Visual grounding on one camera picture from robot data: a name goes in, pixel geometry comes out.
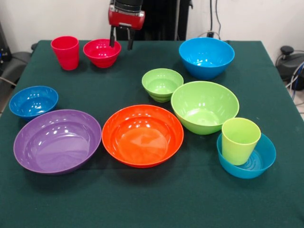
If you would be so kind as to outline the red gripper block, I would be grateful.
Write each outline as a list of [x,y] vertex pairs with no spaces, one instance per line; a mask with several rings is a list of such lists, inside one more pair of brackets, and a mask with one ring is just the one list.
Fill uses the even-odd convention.
[[128,50],[133,48],[133,38],[134,30],[141,30],[145,20],[145,12],[143,10],[139,12],[127,12],[119,8],[116,8],[115,5],[110,4],[108,11],[108,20],[111,25],[110,30],[110,47],[114,47],[115,44],[115,27],[128,27]]

